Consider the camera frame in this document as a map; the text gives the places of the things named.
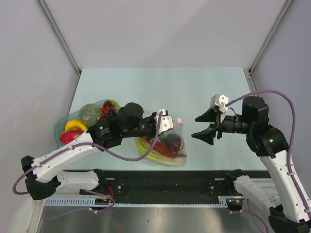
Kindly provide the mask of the clear zip top bag pink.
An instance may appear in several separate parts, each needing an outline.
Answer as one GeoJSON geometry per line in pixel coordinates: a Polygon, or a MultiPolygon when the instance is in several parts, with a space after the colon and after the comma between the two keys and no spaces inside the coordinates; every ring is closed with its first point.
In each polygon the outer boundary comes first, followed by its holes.
{"type": "Polygon", "coordinates": [[[160,135],[147,160],[172,167],[182,167],[187,160],[185,141],[182,135],[184,121],[181,118],[173,120],[173,129],[160,135]]]}

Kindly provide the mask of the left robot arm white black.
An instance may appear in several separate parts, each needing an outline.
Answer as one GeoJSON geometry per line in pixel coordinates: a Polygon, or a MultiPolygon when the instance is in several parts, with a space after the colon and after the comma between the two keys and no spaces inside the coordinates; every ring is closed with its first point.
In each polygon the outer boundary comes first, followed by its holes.
{"type": "Polygon", "coordinates": [[[102,194],[107,190],[104,173],[99,169],[89,172],[70,172],[65,169],[94,153],[104,151],[115,158],[136,162],[145,158],[155,146],[158,137],[173,129],[173,119],[168,111],[161,109],[149,117],[143,117],[143,108],[128,103],[117,113],[99,120],[79,137],[39,158],[25,156],[21,159],[23,175],[13,185],[16,190],[21,179],[25,180],[26,194],[33,200],[43,200],[55,193],[102,194]],[[146,137],[152,141],[149,149],[138,158],[117,155],[110,149],[119,146],[125,138],[146,137]]]}

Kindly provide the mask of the red plastic lobster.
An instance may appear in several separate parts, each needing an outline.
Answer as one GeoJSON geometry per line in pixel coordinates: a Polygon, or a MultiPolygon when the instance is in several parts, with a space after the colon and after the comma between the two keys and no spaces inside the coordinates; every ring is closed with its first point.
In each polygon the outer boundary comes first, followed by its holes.
{"type": "Polygon", "coordinates": [[[165,135],[160,136],[159,141],[156,141],[153,147],[153,150],[155,150],[159,154],[164,155],[168,158],[173,158],[173,159],[179,158],[179,157],[186,158],[186,155],[182,152],[184,148],[184,142],[182,138],[181,138],[182,139],[182,150],[179,152],[174,152],[171,148],[168,148],[165,144],[165,139],[166,139],[165,135]]]}

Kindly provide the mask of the green celery stalks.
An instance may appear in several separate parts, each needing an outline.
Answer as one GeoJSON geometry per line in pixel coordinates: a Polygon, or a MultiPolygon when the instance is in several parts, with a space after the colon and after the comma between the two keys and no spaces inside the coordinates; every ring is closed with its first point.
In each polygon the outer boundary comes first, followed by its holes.
{"type": "MultiPolygon", "coordinates": [[[[135,139],[135,144],[141,155],[144,155],[151,146],[151,143],[149,141],[146,141],[143,138],[135,139]]],[[[146,158],[151,161],[157,162],[159,164],[163,164],[166,166],[175,166],[175,167],[184,166],[186,162],[186,158],[181,158],[181,157],[175,158],[175,159],[168,158],[164,155],[159,154],[153,149],[148,153],[146,158]]]]}

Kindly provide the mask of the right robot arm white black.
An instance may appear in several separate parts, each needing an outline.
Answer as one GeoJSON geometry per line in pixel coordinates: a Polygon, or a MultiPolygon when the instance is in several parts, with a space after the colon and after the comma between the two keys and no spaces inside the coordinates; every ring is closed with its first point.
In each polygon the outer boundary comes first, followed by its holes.
{"type": "Polygon", "coordinates": [[[228,97],[213,96],[210,108],[195,119],[196,122],[208,122],[210,126],[192,134],[192,137],[213,145],[223,133],[244,134],[250,150],[269,172],[278,196],[255,184],[240,169],[225,175],[225,191],[230,195],[243,194],[264,211],[274,232],[309,233],[311,202],[305,190],[296,187],[301,182],[287,155],[289,145],[282,131],[269,124],[268,105],[261,97],[249,96],[243,99],[242,113],[230,116],[227,104],[228,97]]]}

